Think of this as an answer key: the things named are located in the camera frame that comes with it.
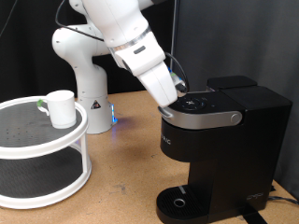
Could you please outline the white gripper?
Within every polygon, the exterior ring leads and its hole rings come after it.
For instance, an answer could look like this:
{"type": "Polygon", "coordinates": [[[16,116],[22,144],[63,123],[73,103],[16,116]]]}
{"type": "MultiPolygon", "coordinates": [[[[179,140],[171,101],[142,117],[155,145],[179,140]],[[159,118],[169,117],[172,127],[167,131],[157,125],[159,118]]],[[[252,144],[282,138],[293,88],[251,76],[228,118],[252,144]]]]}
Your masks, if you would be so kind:
{"type": "Polygon", "coordinates": [[[145,63],[139,66],[123,61],[122,64],[138,78],[160,107],[171,105],[177,100],[175,84],[164,62],[145,63]]]}

